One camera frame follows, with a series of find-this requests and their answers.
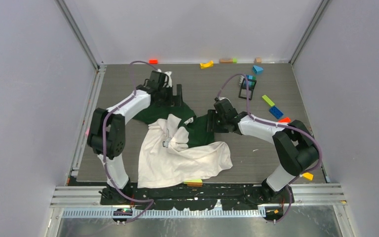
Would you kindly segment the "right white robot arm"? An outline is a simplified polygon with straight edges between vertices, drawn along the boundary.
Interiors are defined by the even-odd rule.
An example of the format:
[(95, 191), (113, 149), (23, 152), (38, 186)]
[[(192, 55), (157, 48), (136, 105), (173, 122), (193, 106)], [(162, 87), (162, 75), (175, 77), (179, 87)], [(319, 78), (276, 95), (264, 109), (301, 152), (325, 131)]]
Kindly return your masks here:
[(216, 98), (214, 108), (208, 110), (207, 131), (252, 136), (274, 145), (280, 164), (259, 187), (259, 200), (276, 202), (282, 190), (321, 162), (320, 148), (301, 121), (273, 122), (239, 113), (227, 98)]

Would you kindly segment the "white and green t-shirt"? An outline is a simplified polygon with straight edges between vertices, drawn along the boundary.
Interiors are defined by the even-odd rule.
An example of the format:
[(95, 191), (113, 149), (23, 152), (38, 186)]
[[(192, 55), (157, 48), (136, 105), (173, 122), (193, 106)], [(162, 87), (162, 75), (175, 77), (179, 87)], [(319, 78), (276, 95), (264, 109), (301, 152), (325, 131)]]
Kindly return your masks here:
[(233, 166), (227, 143), (207, 131), (208, 116), (197, 116), (186, 103), (150, 105), (134, 119), (148, 125), (139, 153), (138, 188), (209, 179)]

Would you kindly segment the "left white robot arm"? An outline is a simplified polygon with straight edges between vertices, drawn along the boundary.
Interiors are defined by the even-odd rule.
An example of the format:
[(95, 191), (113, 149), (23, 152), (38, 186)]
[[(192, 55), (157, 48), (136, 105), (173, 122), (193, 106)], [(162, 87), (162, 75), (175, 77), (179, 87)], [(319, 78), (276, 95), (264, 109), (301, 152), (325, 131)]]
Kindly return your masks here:
[(131, 190), (126, 188), (129, 176), (122, 159), (126, 145), (125, 126), (151, 105), (183, 104), (182, 86), (177, 85), (177, 94), (174, 95), (171, 75), (171, 71), (153, 70), (150, 77), (121, 102), (107, 109), (96, 108), (93, 112), (87, 145), (101, 160), (107, 185), (114, 189), (113, 198), (119, 204), (127, 204), (132, 197)]

